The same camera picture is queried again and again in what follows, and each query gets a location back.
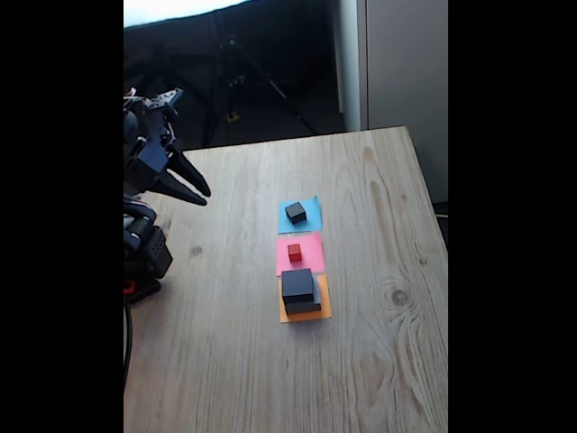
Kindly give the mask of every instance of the small red cube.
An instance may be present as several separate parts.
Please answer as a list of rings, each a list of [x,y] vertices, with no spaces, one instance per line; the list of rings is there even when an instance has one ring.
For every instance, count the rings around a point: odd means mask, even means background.
[[[301,262],[303,260],[303,256],[300,253],[300,245],[293,244],[288,246],[288,259],[291,263],[294,262]]]

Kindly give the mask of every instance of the pink paper square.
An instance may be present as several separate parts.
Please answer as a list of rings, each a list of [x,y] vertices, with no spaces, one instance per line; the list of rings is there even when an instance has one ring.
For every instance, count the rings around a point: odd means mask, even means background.
[[[289,245],[300,244],[301,262],[291,263]],[[284,271],[310,268],[312,273],[325,272],[325,255],[318,233],[308,236],[281,237],[277,239],[277,276]]]

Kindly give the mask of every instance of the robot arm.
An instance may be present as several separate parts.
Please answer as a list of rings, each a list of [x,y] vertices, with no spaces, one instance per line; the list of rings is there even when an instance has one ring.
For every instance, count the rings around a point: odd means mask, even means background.
[[[131,89],[124,96],[124,181],[138,192],[149,190],[205,206],[205,198],[167,172],[173,170],[200,194],[210,197],[205,178],[182,154],[172,129],[177,114],[174,105],[182,90],[175,88],[152,99],[135,93]],[[164,277],[172,263],[166,238],[154,225],[155,219],[146,203],[124,194],[124,279],[136,281],[137,288],[158,289],[160,285],[152,281]],[[124,296],[134,299],[134,284],[129,286]]]
[[[205,178],[182,154],[171,122],[175,103],[182,96],[175,88],[152,99],[124,97],[124,180],[139,192],[158,192],[199,206],[206,200],[167,172],[171,169],[205,197],[210,188]]]

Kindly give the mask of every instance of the black cube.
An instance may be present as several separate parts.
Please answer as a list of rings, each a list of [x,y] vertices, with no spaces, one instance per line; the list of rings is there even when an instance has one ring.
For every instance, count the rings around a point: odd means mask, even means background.
[[[293,205],[285,207],[287,212],[287,217],[292,224],[300,223],[301,221],[307,221],[307,212],[303,208],[300,202]]]
[[[310,311],[319,311],[321,309],[321,296],[318,291],[318,284],[313,278],[313,301],[308,302],[290,302],[285,304],[285,310],[288,315],[298,314],[298,313],[308,313]]]
[[[310,269],[284,271],[282,279],[282,301],[285,305],[296,302],[314,302],[313,274]]]

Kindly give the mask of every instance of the stacked black cubes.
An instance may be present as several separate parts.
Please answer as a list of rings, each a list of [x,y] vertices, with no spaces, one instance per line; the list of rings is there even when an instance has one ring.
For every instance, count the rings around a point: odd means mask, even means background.
[[[284,271],[280,278],[282,279],[282,301],[287,314],[321,309],[318,287],[310,269]]]

